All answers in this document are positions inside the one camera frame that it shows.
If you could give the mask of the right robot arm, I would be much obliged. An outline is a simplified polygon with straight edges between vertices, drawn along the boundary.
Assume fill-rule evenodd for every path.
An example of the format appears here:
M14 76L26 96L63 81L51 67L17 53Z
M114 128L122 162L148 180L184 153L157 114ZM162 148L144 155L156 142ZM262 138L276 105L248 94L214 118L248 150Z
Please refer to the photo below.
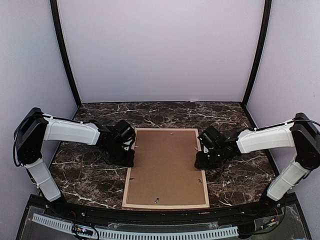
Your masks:
M282 173L273 180L255 205L255 213L266 217L274 210L292 187L320 166L319 123L300 112L288 121L262 127L245 129L226 136L215 127L207 127L199 136L201 150L197 152L194 166L201 170L223 170L226 161L251 152L295 148L295 156Z

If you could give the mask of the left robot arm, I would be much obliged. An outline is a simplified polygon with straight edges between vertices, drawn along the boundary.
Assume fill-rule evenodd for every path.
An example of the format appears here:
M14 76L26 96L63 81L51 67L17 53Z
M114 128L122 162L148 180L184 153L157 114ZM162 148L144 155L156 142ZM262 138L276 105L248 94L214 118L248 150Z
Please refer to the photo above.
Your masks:
M125 120L115 125L104 125L96 120L76 121L44 113L33 107L13 133L12 159L14 165L26 169L32 183L51 210L60 218L67 218L70 206L63 201L64 195L55 182L43 157L43 143L63 142L84 144L98 148L106 154L111 165L133 167L136 140L135 129Z

